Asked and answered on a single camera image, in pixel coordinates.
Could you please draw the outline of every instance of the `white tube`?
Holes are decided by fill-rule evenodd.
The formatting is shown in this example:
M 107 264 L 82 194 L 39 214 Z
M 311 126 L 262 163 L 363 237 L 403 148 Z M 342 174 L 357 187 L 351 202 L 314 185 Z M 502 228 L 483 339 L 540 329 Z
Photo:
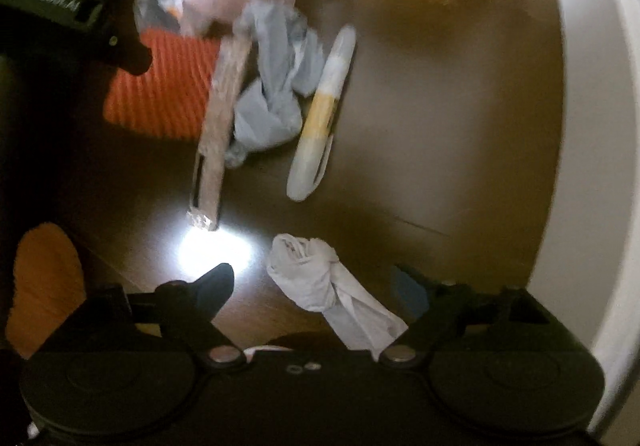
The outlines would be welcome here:
M 351 25 L 344 26 L 335 38 L 324 65 L 287 180 L 287 196 L 296 202 L 309 197 L 324 176 L 333 141 L 331 124 L 355 45 L 355 29 Z

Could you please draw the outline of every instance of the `white wall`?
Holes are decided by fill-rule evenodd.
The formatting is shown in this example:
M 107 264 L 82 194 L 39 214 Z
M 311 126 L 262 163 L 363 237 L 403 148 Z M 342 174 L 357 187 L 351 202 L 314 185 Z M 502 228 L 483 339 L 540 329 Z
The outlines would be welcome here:
M 602 364 L 614 398 L 640 336 L 640 0 L 558 0 L 564 127 L 529 290 Z

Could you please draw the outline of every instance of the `wooden stick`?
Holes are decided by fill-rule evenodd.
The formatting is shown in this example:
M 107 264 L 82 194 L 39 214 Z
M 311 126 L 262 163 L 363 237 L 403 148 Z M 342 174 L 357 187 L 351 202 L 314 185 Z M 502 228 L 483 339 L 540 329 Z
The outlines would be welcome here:
M 224 37 L 211 80 L 209 104 L 193 170 L 189 207 L 191 223 L 209 231 L 218 226 L 225 152 L 231 136 L 234 106 L 244 80 L 251 47 L 250 38 Z

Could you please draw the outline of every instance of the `wooden floor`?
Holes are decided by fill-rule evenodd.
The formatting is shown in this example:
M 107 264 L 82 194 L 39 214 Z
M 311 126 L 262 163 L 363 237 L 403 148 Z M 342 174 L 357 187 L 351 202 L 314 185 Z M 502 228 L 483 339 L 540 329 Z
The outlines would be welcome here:
M 221 227 L 186 220 L 193 144 L 107 126 L 95 84 L 74 115 L 57 222 L 81 244 L 92 282 L 151 290 L 219 262 L 236 291 L 215 323 L 240 346 L 325 330 L 269 279 L 281 232 L 319 237 L 396 309 L 389 273 L 404 262 L 481 290 L 524 285 L 550 204 L 562 116 L 556 0 L 298 0 L 330 44 L 351 22 L 358 48 L 328 171 L 295 204 L 295 145 L 228 172 Z

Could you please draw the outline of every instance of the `orange cloth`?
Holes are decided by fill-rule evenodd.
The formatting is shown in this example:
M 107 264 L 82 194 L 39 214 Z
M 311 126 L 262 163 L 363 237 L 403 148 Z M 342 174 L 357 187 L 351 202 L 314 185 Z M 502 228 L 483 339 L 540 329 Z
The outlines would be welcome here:
M 198 140 L 220 41 L 159 29 L 146 30 L 140 39 L 151 49 L 153 63 L 142 76 L 117 71 L 104 119 L 145 136 Z
M 29 358 L 86 297 L 80 259 L 64 231 L 47 223 L 22 237 L 14 283 L 5 334 L 15 351 Z

